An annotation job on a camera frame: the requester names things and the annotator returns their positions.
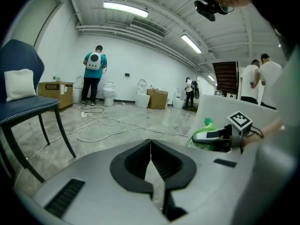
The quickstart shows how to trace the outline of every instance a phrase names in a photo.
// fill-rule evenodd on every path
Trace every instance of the green object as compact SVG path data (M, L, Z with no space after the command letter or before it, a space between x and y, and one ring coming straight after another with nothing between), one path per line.
M210 118L205 118L204 124L206 125L206 127L199 129L194 134L217 130L216 126L214 125L213 121ZM203 144L203 143L194 142L192 139L194 134L192 134L188 139L187 147L201 149L201 150L209 150L209 151L214 150L215 145L213 144Z
M204 124L207 126L207 125L209 125L210 123L213 123L213 121L212 121L210 118L206 117L206 118L204 119Z

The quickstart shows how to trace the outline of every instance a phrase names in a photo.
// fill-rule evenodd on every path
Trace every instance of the blue chair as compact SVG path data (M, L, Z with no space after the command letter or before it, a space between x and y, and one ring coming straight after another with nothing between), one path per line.
M58 104L60 101L58 99L34 96L8 103L6 102L7 94L5 89L4 72L21 70L25 68L33 71L34 89L37 90L38 82L45 69L41 58L38 56L33 46L18 40L10 40L0 50L0 87L2 88L0 90L0 126L2 127L4 136L12 152L14 153L20 164L25 169L28 168L28 170L40 182L44 182L45 180L43 179L43 177L31 166L31 164L22 153L12 133L11 127L38 115L43 134L48 145L50 145L45 127L43 125L41 114L49 110L54 110L60 132L67 145L67 148L74 158L76 157L76 155L68 141L65 130L60 120L60 113L58 110Z

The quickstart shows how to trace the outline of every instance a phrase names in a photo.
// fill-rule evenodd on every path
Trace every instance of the vent grille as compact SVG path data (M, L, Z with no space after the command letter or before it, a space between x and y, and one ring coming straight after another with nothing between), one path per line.
M68 184L49 202L45 209L54 216L61 218L75 199L85 182L72 179Z
M158 30L156 28L153 28L153 27L151 27L151 26L149 26L147 24L144 24L142 22L138 22L136 20L132 20L130 26L143 28L145 30L148 30L148 31L154 33L154 34L157 34L157 35L161 36L162 38L165 37L165 33L163 33L162 31L160 31L160 30Z

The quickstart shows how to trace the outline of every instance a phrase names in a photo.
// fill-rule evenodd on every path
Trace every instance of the concrete floor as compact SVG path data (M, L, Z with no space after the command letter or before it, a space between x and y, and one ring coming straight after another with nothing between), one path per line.
M194 123L195 113L168 107L166 110L152 110L138 108L133 104L114 104L111 107L104 107L102 102L97 105L105 108L104 115L121 120L131 122L146 128L152 128L158 131L171 132L173 127L179 128L182 134L187 134ZM61 120L66 133L70 133L78 128L89 124L93 121L92 118L81 118L81 113L77 108L80 104L74 105L62 112ZM42 114L46 132L50 141L53 141L61 136L57 126L56 118L53 112L46 112ZM116 124L116 121L106 120L107 124ZM83 140L94 141L105 137L111 133L119 132L124 129L135 128L136 126L130 124L121 124L119 126L107 127L100 122L95 122L89 127L84 128L79 134L79 138ZM30 158L35 155L43 146L46 145L38 117L27 120L17 126L13 127L13 133L19 146L26 157ZM81 142L76 139L78 132L68 135L68 139L73 147L77 158L73 158L70 154L63 139L59 139L50 146L46 146L41 150L31 161L32 166L44 177L49 179L59 173L63 168L74 162L76 159L81 158L89 153L109 149L121 144L143 140L143 139L161 139L168 142L185 145L187 142L186 137L173 136L160 133L153 133L151 131L137 129L134 131L127 131L121 134L112 135L99 142ZM0 139L7 153L8 159L14 167L18 175L22 169L21 165L17 162L7 145L2 131ZM154 165L149 163L146 180L154 184L154 189L157 192L154 194L153 201L161 207L161 196L163 193L163 181L158 175ZM23 170L16 185L16 188L23 191L27 195L33 195L35 191L41 186L41 183L31 175L28 170Z

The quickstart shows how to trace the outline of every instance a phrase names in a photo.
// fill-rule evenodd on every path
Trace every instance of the power strip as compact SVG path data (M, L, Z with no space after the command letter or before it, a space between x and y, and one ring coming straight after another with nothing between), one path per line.
M88 116L85 114L85 112L81 112L81 118L87 118Z

